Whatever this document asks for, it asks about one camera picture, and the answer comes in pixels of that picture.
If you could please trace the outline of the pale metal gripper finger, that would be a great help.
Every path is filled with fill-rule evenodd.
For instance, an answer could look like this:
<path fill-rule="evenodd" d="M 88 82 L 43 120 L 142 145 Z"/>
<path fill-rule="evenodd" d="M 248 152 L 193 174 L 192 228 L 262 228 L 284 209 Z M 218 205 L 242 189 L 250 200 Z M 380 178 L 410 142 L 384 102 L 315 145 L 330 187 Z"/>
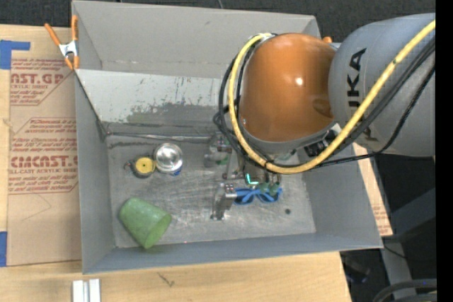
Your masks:
<path fill-rule="evenodd" d="M 204 155 L 204 167 L 213 168 L 219 165 L 227 165 L 232 152 L 228 139 L 222 133 L 216 133 L 208 144 Z"/>
<path fill-rule="evenodd" d="M 221 182 L 216 189 L 212 202 L 211 219 L 224 220 L 225 212 L 230 210 L 237 198 L 237 193 L 233 183 Z"/>

